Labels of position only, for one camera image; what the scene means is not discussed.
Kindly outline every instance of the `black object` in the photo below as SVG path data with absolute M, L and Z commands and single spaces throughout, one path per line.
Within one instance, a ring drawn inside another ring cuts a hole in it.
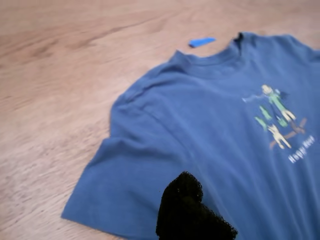
M 201 203 L 200 182 L 183 172 L 164 190 L 156 234 L 159 240 L 234 240 L 237 230 Z

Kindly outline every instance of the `neckline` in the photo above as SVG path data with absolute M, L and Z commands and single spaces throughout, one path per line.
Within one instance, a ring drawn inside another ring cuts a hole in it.
M 176 50 L 170 62 L 179 65 L 179 68 L 191 76 L 206 79 L 225 78 L 245 66 L 249 37 L 250 33 L 240 32 L 224 50 L 206 57 Z

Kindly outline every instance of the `t-shirt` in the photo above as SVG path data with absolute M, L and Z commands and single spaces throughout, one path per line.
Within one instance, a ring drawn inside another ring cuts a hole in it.
M 237 240 L 319 240 L 319 104 L 320 51 L 290 35 L 176 51 L 116 100 L 62 217 L 156 240 L 164 189 L 187 171 Z

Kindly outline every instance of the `cartoon character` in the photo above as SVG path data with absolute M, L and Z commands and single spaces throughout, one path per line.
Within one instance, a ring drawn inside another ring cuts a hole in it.
M 262 126 L 263 130 L 266 132 L 268 125 L 265 123 L 265 121 L 257 116 L 255 116 L 254 119 Z
M 269 102 L 279 109 L 288 123 L 296 119 L 296 116 L 282 104 L 280 92 L 278 90 L 274 91 L 270 86 L 264 84 L 262 85 L 262 92 L 269 98 Z
M 284 136 L 279 132 L 278 128 L 276 125 L 272 124 L 271 126 L 268 126 L 268 130 L 272 133 L 272 136 L 276 143 L 279 145 L 281 149 L 284 149 L 285 147 L 282 145 L 281 141 L 284 142 L 284 144 L 288 147 L 291 148 L 291 145 L 287 142 Z
M 267 119 L 268 121 L 272 119 L 269 112 L 263 106 L 259 106 L 259 108 L 260 108 L 265 119 Z

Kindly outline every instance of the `wood grain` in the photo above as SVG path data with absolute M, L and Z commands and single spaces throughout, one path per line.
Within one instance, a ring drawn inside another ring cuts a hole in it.
M 317 0 L 0 1 L 0 239 L 114 239 L 60 214 L 117 96 L 175 49 L 211 55 L 239 31 L 320 47 L 319 11 Z M 187 47 L 204 36 L 217 41 Z

